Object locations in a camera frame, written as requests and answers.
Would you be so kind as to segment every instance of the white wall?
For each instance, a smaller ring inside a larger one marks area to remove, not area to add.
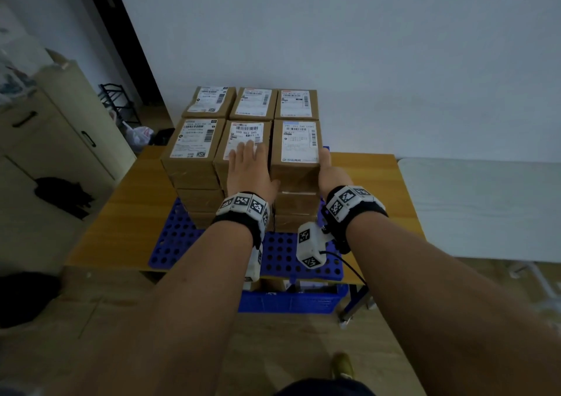
[[[96,93],[99,84],[123,84],[138,100],[92,0],[4,0],[29,34],[49,49],[76,59]]]
[[[561,161],[561,0],[123,0],[172,118],[196,85],[317,88],[324,141]]]

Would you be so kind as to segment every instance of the wooden table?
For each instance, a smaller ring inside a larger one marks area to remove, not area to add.
[[[154,271],[152,250],[176,193],[159,160],[164,147],[148,146],[123,178],[66,265]],[[347,170],[356,185],[382,201],[391,219],[423,236],[421,224],[393,155],[332,153],[333,165]],[[345,255],[358,272],[352,253]],[[343,283],[362,284],[343,267]]]

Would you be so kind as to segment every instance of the hand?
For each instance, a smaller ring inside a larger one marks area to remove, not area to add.
[[[267,149],[265,144],[258,144],[255,156],[253,141],[247,144],[240,142],[237,152],[232,150],[228,155],[228,196],[241,191],[254,192],[273,206],[281,182],[271,182],[267,170]]]
[[[331,165],[331,153],[327,148],[319,150],[319,166],[319,193],[324,200],[333,188],[354,185],[344,169]]]

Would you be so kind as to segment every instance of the wrist strap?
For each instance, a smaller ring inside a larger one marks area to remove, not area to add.
[[[269,203],[259,195],[253,192],[238,192],[222,202],[212,223],[228,220],[247,226],[253,237],[253,246],[259,249],[265,238],[270,213]]]
[[[362,186],[338,186],[328,194],[321,213],[341,254],[351,251],[346,235],[348,224],[365,211],[375,211],[388,217],[384,205]]]

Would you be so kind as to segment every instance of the person's leg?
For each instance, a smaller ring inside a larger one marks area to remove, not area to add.
[[[285,387],[277,396],[375,396],[368,387],[354,380],[354,370],[346,353],[337,353],[331,360],[333,380],[307,378]]]

